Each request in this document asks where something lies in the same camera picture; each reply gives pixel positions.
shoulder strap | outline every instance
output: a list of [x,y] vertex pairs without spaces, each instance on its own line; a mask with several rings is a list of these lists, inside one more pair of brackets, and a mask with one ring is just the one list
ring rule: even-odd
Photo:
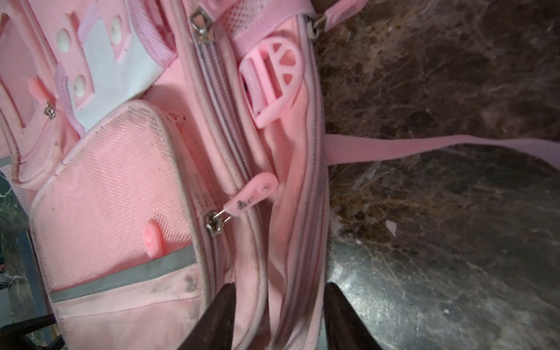
[[512,148],[540,158],[560,170],[560,143],[536,138],[495,140],[469,135],[454,135],[383,140],[332,134],[327,134],[325,137],[328,165],[389,160],[456,144],[482,144]]

gray reflective strip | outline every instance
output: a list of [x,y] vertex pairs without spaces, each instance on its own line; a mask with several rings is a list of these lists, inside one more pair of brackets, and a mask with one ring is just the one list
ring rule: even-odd
[[50,294],[52,302],[59,302],[86,295],[105,292],[138,282],[149,281],[197,263],[192,245],[186,246],[159,259],[110,274],[77,287]]
[[0,167],[4,167],[8,164],[12,163],[12,157],[4,157],[4,158],[0,158]]

zipper pull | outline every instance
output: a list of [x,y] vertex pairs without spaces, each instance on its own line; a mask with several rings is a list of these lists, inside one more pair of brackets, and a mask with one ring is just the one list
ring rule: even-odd
[[228,8],[239,0],[200,0],[199,7],[190,17],[190,24],[197,36],[199,44],[214,41],[210,29],[216,20]]
[[213,211],[206,215],[206,228],[212,237],[217,236],[224,224],[232,217],[243,214],[247,209],[270,197],[278,189],[278,179],[274,174],[261,172],[252,178],[243,189],[223,206],[219,213]]
[[47,93],[45,92],[45,89],[43,89],[41,83],[39,83],[39,81],[37,79],[29,78],[29,79],[27,79],[27,89],[29,90],[29,93],[33,96],[33,98],[35,100],[37,100],[37,102],[39,104],[44,104],[45,105],[45,109],[43,110],[43,114],[48,116],[50,120],[53,120],[54,117],[56,116],[56,112],[55,112],[52,104],[50,104],[49,95],[47,95]]
[[323,32],[328,32],[334,26],[357,14],[368,0],[339,0],[320,15],[316,20],[307,23],[307,37],[315,40]]

pink backpack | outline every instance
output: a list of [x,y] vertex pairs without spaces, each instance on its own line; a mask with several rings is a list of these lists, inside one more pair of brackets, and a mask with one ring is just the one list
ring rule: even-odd
[[70,349],[175,349],[227,282],[234,349],[314,349],[329,165],[468,143],[560,167],[538,139],[325,135],[311,40],[365,3],[0,3],[2,171]]

dark marble table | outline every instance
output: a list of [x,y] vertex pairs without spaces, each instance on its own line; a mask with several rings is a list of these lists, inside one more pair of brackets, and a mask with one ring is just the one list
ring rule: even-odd
[[[371,0],[316,52],[327,132],[560,139],[557,1]],[[329,174],[326,277],[383,349],[560,348],[555,170],[464,146]]]

